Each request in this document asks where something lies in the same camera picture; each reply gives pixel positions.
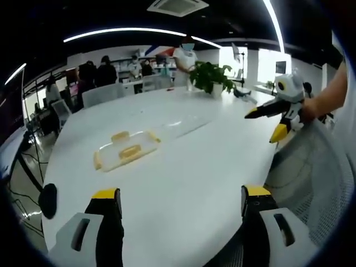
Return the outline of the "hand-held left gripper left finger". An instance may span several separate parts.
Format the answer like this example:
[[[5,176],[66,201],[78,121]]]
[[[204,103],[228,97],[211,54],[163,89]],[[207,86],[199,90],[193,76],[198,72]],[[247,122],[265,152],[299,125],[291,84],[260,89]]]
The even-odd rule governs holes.
[[[96,192],[56,234],[48,252],[54,266],[123,266],[120,189]]]

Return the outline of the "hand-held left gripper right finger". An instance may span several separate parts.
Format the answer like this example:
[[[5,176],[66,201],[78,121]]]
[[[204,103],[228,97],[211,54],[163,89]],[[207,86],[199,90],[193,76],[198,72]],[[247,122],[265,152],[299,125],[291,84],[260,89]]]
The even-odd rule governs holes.
[[[318,252],[307,226],[262,186],[241,187],[243,266],[306,266]]]

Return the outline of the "person's right hand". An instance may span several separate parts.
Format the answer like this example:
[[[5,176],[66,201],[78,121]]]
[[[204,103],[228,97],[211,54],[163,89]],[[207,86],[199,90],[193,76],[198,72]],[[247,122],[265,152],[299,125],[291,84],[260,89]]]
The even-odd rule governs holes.
[[[303,123],[312,122],[328,113],[324,101],[319,97],[305,98],[300,113],[300,119]]]

